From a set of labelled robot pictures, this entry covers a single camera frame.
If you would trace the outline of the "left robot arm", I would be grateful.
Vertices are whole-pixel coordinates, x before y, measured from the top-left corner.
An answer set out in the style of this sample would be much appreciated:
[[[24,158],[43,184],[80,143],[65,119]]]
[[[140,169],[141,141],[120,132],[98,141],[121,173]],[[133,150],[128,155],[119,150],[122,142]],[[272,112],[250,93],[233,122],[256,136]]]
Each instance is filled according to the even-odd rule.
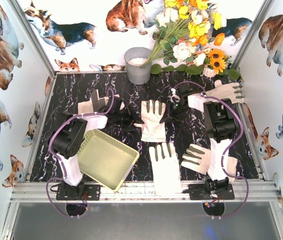
[[[48,140],[48,149],[61,167],[62,180],[70,186],[77,186],[83,178],[78,152],[85,132],[107,125],[119,125],[129,132],[134,130],[134,124],[144,124],[133,106],[119,96],[81,102],[78,110],[78,114],[62,112]]]

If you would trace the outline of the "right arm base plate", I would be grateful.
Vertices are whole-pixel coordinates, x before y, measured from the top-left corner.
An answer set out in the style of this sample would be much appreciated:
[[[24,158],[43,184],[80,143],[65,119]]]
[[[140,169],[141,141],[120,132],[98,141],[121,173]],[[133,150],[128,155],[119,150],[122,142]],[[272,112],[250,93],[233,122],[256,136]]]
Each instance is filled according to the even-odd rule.
[[[191,200],[234,200],[233,186],[229,178],[212,180],[207,177],[202,184],[189,184],[188,189],[182,191],[189,194]]]

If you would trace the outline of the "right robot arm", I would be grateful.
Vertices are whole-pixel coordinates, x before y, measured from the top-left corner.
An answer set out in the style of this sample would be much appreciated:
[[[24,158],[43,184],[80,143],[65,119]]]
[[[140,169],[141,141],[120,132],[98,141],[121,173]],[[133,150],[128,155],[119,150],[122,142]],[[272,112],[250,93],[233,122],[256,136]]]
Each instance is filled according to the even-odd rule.
[[[204,114],[205,132],[210,139],[210,148],[190,144],[182,155],[181,165],[197,173],[207,175],[213,181],[226,178],[232,183],[236,179],[238,160],[229,156],[230,147],[239,140],[236,131],[244,133],[243,125],[233,109],[234,103],[243,103],[239,83],[214,83],[214,89],[205,93],[194,93],[184,86],[172,95],[160,122],[176,120],[188,109]]]

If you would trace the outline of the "white green work glove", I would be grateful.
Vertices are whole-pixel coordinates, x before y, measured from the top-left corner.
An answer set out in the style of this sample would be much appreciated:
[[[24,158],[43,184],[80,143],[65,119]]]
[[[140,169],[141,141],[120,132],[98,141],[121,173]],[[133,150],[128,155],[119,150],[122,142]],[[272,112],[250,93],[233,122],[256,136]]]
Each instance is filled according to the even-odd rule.
[[[166,104],[159,100],[144,100],[141,102],[141,120],[143,124],[135,123],[141,128],[141,141],[163,143],[166,141],[165,123],[160,123],[164,116]]]

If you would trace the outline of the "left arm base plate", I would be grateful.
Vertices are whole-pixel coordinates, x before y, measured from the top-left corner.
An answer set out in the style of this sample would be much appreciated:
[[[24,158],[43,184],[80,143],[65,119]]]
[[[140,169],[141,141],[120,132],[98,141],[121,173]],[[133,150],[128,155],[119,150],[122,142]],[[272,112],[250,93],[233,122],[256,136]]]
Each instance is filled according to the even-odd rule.
[[[98,201],[100,199],[101,186],[98,184],[85,184],[80,182],[77,186],[71,186],[65,182],[58,185],[56,200],[58,201]]]

